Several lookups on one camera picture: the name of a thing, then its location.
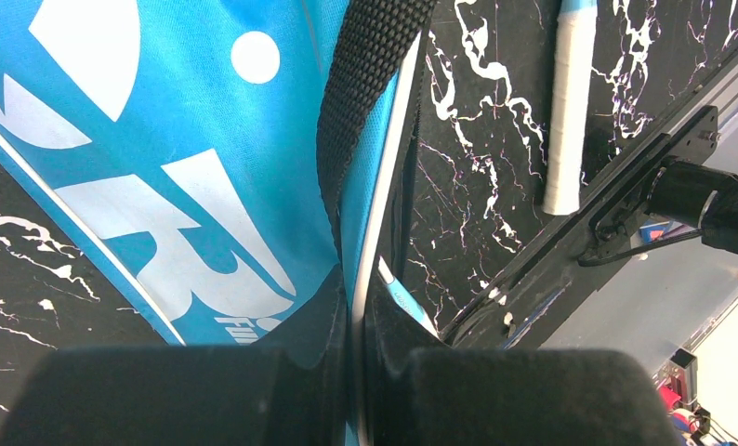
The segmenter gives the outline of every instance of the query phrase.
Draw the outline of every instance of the black and white marble pattern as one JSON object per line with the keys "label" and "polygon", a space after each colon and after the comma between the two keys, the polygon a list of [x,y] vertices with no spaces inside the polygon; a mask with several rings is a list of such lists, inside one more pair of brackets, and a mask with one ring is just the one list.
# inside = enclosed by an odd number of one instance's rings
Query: black and white marble pattern
{"label": "black and white marble pattern", "polygon": [[[428,33],[404,282],[443,327],[550,218],[559,1],[441,0]],[[738,0],[599,1],[585,185],[738,48]]]}
{"label": "black and white marble pattern", "polygon": [[162,342],[0,166],[0,423],[47,352]]}

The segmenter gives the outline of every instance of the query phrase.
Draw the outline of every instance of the black strap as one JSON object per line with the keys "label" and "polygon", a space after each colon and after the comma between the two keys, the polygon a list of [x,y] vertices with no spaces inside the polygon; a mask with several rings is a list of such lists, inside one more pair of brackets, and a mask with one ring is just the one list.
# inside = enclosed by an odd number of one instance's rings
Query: black strap
{"label": "black strap", "polygon": [[352,0],[317,123],[317,176],[341,258],[339,205],[366,117],[424,28],[436,0]]}

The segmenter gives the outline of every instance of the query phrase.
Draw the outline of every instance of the racket handle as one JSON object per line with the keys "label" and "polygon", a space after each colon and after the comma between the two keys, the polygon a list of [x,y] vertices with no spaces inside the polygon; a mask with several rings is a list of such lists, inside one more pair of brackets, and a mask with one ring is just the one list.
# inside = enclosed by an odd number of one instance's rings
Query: racket handle
{"label": "racket handle", "polygon": [[567,216],[580,208],[596,17],[595,0],[564,0],[558,16],[544,198],[544,212],[553,216]]}

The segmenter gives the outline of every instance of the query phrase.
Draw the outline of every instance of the white dot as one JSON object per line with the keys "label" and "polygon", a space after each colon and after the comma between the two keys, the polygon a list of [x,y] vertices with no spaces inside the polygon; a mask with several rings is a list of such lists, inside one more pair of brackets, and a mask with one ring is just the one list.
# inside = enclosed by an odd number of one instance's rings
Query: white dot
{"label": "white dot", "polygon": [[280,323],[282,322],[278,319],[262,318],[257,320],[257,327],[265,330],[266,332],[269,332],[270,330],[278,327]]}
{"label": "white dot", "polygon": [[265,33],[250,31],[232,45],[232,67],[246,82],[265,84],[276,76],[281,55],[276,42]]}

